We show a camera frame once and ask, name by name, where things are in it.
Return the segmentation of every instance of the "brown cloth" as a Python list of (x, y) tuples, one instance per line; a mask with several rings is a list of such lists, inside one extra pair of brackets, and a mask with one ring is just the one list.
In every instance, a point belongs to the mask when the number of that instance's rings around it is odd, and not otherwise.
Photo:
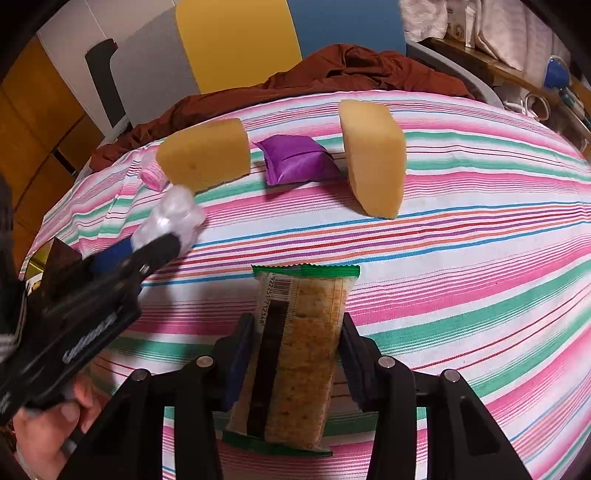
[[(228, 65), (228, 75), (231, 74), (232, 66)], [(312, 93), (363, 90), (406, 90), (473, 98), (461, 80), (396, 51), (376, 53), (354, 45), (330, 45), (291, 70), (276, 73), (265, 83), (185, 97), (160, 118), (138, 125), (117, 142), (98, 148), (90, 158), (90, 167), (102, 170), (134, 148), (247, 106)]]

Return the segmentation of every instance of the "purple package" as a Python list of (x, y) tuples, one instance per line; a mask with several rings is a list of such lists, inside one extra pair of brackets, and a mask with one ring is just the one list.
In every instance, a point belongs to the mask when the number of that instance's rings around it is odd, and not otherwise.
[(267, 185), (341, 177), (326, 149), (303, 135), (275, 135), (255, 145), (265, 155)]

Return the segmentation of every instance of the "yellow sponge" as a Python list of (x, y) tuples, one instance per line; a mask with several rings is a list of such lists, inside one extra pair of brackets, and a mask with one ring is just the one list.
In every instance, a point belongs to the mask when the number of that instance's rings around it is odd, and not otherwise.
[(229, 118), (173, 133), (156, 161), (172, 184), (200, 192), (248, 174), (251, 151), (242, 122)]
[(353, 193), (368, 215), (396, 218), (406, 175), (404, 132), (379, 103), (343, 100), (339, 118)]

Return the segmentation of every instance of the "tablecloth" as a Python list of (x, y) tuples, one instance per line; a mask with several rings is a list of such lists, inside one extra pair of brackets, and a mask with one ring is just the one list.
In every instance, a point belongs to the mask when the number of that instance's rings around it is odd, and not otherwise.
[[(209, 352), (255, 307), (251, 264), (358, 264), (347, 310), (382, 353), (432, 374), (459, 370), (534, 479), (568, 467), (591, 424), (591, 168), (544, 126), (472, 100), (353, 92), (279, 100), (225, 115), (250, 142), (311, 135), (343, 157), (337, 104), (388, 105), (408, 148), (396, 220), (369, 218), (346, 180), (267, 187), (250, 174), (200, 193), (206, 228), (186, 257), (152, 275), (142, 317), (92, 364), (113, 391), (139, 367), (177, 369)], [(46, 216), (32, 247), (57, 235), (85, 255), (129, 236), (161, 197), (138, 179), (160, 142), (84, 179)], [(222, 429), (228, 416), (215, 415)], [(258, 456), (220, 444), (226, 478), (364, 478), (375, 416), (337, 375), (324, 431), (331, 458)], [(164, 478), (174, 478), (167, 409)], [(417, 478), (426, 476), (424, 410)]]

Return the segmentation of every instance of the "silver bolt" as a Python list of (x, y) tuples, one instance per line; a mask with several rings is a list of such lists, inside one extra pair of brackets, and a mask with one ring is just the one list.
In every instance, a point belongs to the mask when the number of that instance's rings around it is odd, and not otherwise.
[(384, 368), (392, 368), (394, 365), (396, 365), (396, 360), (394, 360), (394, 358), (391, 356), (384, 355), (379, 358), (378, 364)]
[(207, 368), (213, 365), (213, 358), (208, 355), (203, 355), (197, 358), (197, 366), (201, 368)]
[(443, 376), (450, 382), (457, 382), (460, 380), (460, 374), (455, 370), (445, 370)]
[(131, 380), (133, 380), (134, 382), (141, 382), (149, 374), (150, 372), (148, 372), (145, 368), (138, 368), (137, 370), (134, 370), (134, 372), (131, 374)]

